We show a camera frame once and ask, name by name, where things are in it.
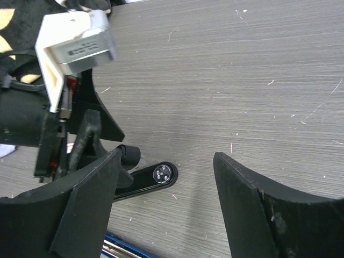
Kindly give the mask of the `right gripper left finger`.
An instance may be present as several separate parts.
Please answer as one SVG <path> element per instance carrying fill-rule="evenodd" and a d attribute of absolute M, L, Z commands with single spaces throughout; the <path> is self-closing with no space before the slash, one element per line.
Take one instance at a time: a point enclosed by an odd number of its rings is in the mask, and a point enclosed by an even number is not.
<path fill-rule="evenodd" d="M 100 257 L 121 151 L 59 180 L 1 198 L 1 257 Z"/>

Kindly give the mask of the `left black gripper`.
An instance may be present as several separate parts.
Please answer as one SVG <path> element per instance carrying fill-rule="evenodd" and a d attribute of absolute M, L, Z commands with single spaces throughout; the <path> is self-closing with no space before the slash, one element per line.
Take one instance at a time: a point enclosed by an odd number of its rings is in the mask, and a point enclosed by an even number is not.
<path fill-rule="evenodd" d="M 75 95 L 76 140 L 67 152 L 69 118 Z M 100 141 L 123 141 L 125 135 L 95 90 L 92 70 L 64 80 L 56 113 L 51 113 L 43 85 L 9 81 L 1 85 L 1 143 L 37 148 L 33 176 L 57 180 L 81 170 L 100 174 L 113 158 Z"/>

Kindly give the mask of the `blue stapler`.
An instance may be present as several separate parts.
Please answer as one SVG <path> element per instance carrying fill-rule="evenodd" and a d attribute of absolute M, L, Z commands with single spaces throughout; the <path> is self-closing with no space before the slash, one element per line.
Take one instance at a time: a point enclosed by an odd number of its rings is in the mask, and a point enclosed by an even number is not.
<path fill-rule="evenodd" d="M 154 255 L 125 242 L 111 232 L 107 232 L 103 241 L 101 257 L 153 258 Z"/>

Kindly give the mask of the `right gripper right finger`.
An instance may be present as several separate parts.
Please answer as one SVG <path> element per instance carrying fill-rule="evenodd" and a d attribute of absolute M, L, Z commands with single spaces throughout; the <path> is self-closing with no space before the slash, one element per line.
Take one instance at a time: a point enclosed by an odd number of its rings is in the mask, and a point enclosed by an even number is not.
<path fill-rule="evenodd" d="M 232 257 L 343 257 L 343 199 L 288 187 L 223 152 L 213 169 Z"/>

